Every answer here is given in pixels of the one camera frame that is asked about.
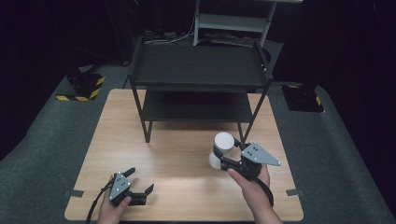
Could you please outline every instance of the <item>lower shelf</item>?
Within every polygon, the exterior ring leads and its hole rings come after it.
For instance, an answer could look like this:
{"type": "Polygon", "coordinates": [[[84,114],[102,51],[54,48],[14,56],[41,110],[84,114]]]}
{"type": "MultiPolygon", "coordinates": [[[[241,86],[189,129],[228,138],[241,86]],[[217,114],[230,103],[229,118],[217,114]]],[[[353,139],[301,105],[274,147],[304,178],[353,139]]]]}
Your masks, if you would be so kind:
{"type": "Polygon", "coordinates": [[[237,30],[261,33],[265,18],[235,17],[215,14],[199,15],[199,27],[209,29],[237,30]]]}
{"type": "Polygon", "coordinates": [[[147,91],[143,116],[146,121],[249,123],[252,113],[245,91],[147,91]]]}

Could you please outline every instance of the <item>shelf leg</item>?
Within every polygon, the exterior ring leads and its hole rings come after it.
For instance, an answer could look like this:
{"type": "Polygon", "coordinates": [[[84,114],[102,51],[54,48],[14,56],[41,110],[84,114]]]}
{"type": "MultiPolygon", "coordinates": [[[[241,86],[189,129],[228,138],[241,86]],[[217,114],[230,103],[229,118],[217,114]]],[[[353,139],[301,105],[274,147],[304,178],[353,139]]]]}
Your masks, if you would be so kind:
{"type": "Polygon", "coordinates": [[[271,21],[274,16],[276,8],[276,2],[271,3],[270,9],[268,11],[267,17],[266,17],[266,22],[264,24],[264,27],[262,28],[262,36],[260,37],[260,45],[264,46],[264,41],[265,38],[267,38],[268,30],[270,29],[271,21]]]}
{"type": "Polygon", "coordinates": [[[244,133],[242,132],[241,122],[237,122],[237,124],[238,124],[238,131],[239,131],[239,139],[241,139],[241,141],[242,141],[242,139],[244,138],[244,133]]]}
{"type": "Polygon", "coordinates": [[[134,101],[136,102],[137,112],[139,114],[140,122],[143,128],[143,134],[145,135],[145,140],[148,143],[151,135],[152,121],[149,122],[148,128],[146,127],[145,118],[143,116],[142,105],[140,104],[139,95],[137,94],[136,86],[131,85],[132,92],[134,93],[134,101]]]}
{"type": "Polygon", "coordinates": [[[248,134],[250,133],[251,127],[253,126],[253,123],[254,123],[254,120],[257,117],[257,114],[259,114],[259,110],[260,110],[260,107],[262,107],[262,102],[264,101],[266,93],[267,93],[266,91],[264,91],[262,93],[262,96],[260,97],[259,103],[257,104],[256,109],[254,110],[254,113],[251,116],[250,122],[248,123],[247,130],[245,132],[245,136],[242,138],[242,141],[241,141],[243,143],[245,143],[247,138],[248,138],[248,134]]]}
{"type": "Polygon", "coordinates": [[[193,46],[198,44],[198,31],[199,31],[199,7],[201,5],[201,0],[195,2],[195,24],[194,24],[194,40],[192,42],[193,46]]]}

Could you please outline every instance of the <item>shelf top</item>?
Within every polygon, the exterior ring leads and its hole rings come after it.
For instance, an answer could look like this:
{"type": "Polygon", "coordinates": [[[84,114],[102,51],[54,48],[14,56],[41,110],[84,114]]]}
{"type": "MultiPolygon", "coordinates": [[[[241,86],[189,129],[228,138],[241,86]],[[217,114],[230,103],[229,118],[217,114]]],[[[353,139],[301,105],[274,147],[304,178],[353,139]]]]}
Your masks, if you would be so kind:
{"type": "Polygon", "coordinates": [[[142,45],[135,85],[259,88],[266,80],[259,54],[251,48],[142,45]]]}

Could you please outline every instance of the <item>hand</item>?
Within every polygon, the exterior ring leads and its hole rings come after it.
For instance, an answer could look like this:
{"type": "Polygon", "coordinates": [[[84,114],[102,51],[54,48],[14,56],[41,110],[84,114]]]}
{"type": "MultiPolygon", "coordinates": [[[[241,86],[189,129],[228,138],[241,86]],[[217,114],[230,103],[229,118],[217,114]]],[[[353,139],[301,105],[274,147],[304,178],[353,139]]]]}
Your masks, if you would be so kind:
{"type": "MultiPolygon", "coordinates": [[[[259,184],[254,181],[248,181],[233,169],[228,169],[227,173],[241,187],[247,206],[250,208],[254,220],[257,224],[282,223],[279,216],[272,208],[268,196],[262,190],[259,184]]],[[[267,165],[262,165],[262,170],[258,178],[269,188],[270,175],[267,165]]]]}
{"type": "MultiPolygon", "coordinates": [[[[233,178],[233,180],[241,187],[242,194],[244,195],[245,201],[250,209],[271,206],[267,195],[262,190],[259,184],[254,181],[248,181],[238,172],[233,169],[228,169],[227,173],[233,178]]],[[[268,174],[267,165],[262,165],[262,170],[258,178],[270,188],[270,175],[268,174]]]]}
{"type": "Polygon", "coordinates": [[[121,215],[123,211],[128,207],[131,197],[125,197],[119,206],[115,207],[110,199],[110,189],[105,191],[102,204],[100,206],[98,224],[118,224],[120,223],[121,215]]]}

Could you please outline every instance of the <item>yellow black caution tape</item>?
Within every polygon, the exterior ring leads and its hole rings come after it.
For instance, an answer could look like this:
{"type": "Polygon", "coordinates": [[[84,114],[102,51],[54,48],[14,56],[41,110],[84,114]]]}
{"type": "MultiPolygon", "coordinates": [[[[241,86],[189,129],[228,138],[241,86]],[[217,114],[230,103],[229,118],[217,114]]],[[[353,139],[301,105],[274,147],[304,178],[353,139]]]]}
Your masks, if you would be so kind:
{"type": "MultiPolygon", "coordinates": [[[[294,85],[288,85],[288,87],[290,87],[290,88],[300,88],[299,86],[294,86],[294,85]]],[[[315,98],[315,100],[317,101],[317,104],[319,106],[321,106],[321,101],[320,101],[320,98],[318,96],[315,98]]]]}
{"type": "Polygon", "coordinates": [[[99,94],[102,84],[105,82],[105,77],[100,77],[96,81],[94,91],[86,95],[71,95],[71,94],[56,94],[56,99],[60,101],[90,101],[94,100],[99,94]]]}

